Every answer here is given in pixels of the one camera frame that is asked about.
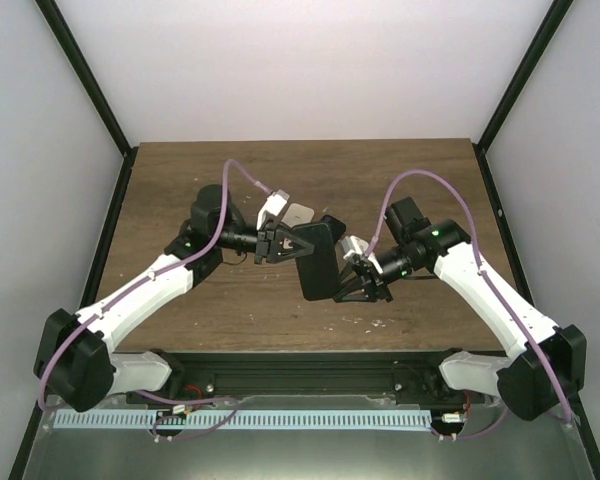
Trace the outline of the black cased phone front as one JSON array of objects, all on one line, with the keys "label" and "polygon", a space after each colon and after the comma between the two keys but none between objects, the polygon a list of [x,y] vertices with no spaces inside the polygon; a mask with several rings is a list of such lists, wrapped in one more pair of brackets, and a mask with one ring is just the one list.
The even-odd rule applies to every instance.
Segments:
[{"label": "black cased phone front", "polygon": [[325,221],[299,225],[295,236],[313,246],[313,253],[296,259],[296,268],[305,300],[332,299],[339,289],[339,269],[335,242]]}]

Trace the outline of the black cased phone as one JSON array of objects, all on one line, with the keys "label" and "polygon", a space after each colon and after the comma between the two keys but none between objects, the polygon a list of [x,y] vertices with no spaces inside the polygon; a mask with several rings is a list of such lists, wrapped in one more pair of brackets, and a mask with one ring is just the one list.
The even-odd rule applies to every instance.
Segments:
[{"label": "black cased phone", "polygon": [[339,289],[339,269],[335,242],[325,221],[299,225],[295,236],[313,246],[313,253],[296,259],[296,268],[305,300],[332,299]]},{"label": "black cased phone", "polygon": [[346,232],[346,224],[332,215],[324,215],[320,221],[329,226],[335,241],[338,241]]}]

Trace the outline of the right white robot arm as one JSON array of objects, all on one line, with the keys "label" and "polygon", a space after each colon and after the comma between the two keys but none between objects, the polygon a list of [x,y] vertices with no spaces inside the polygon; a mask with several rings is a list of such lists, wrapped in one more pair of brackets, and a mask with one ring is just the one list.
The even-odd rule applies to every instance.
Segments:
[{"label": "right white robot arm", "polygon": [[455,221],[433,224],[406,197],[384,213],[395,247],[371,253],[354,235],[340,239],[345,267],[337,303],[390,302],[391,283],[425,269],[453,289],[495,335],[504,354],[460,350],[445,354],[424,378],[427,396],[438,403],[459,390],[501,399],[518,418],[532,421],[568,404],[584,386],[587,341],[574,325],[559,326],[525,300],[475,252]]}]

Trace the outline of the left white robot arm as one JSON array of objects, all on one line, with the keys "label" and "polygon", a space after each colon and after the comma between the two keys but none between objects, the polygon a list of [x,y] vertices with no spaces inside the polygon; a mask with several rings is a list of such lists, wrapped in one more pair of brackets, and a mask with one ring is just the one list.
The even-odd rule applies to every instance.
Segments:
[{"label": "left white robot arm", "polygon": [[135,391],[150,392],[164,404],[176,402],[185,381],[175,360],[158,350],[120,353],[118,346],[161,307],[208,278],[222,263],[223,249],[268,263],[312,253],[293,229],[313,217],[313,209],[278,190],[250,225],[226,188],[203,187],[178,236],[144,272],[97,303],[48,317],[34,362],[42,392],[59,396],[77,412]]}]

